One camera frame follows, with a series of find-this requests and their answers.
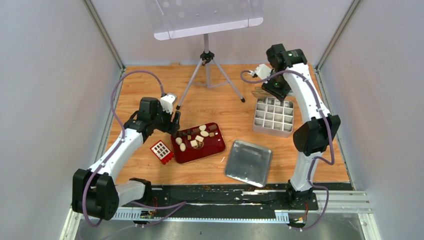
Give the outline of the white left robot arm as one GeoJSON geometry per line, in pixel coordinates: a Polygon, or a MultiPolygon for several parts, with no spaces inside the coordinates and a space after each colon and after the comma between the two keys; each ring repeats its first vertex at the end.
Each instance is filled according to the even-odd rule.
{"type": "Polygon", "coordinates": [[[143,97],[139,108],[123,123],[121,133],[103,156],[88,169],[78,169],[72,178],[71,208],[86,218],[110,220],[119,207],[151,197],[151,183],[131,178],[116,184],[116,178],[133,153],[154,130],[175,135],[180,128],[179,111],[174,112],[177,96],[143,97]]]}

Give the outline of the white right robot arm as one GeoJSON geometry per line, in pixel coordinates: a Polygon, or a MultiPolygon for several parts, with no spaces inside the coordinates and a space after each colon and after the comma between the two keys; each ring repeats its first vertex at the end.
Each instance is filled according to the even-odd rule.
{"type": "Polygon", "coordinates": [[[301,49],[287,50],[279,43],[272,45],[266,56],[271,70],[261,88],[280,101],[292,91],[302,118],[302,125],[292,135],[298,156],[286,194],[287,202],[300,203],[312,197],[318,161],[335,164],[333,140],[341,119],[323,103],[301,49]]]}

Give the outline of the steel tongs with white hinge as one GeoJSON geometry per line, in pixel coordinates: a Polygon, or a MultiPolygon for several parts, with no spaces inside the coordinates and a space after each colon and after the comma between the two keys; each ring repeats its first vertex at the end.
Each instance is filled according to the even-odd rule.
{"type": "Polygon", "coordinates": [[[251,94],[257,99],[274,98],[274,96],[272,94],[270,94],[269,92],[267,92],[267,91],[265,91],[261,88],[258,88],[258,89],[251,91],[251,94]]]}

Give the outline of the divided silver tin box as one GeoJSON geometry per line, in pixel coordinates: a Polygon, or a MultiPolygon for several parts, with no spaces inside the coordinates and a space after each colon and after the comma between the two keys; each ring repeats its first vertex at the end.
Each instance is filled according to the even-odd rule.
{"type": "Polygon", "coordinates": [[[256,133],[288,138],[294,130],[294,103],[274,97],[258,98],[252,130],[256,133]]]}

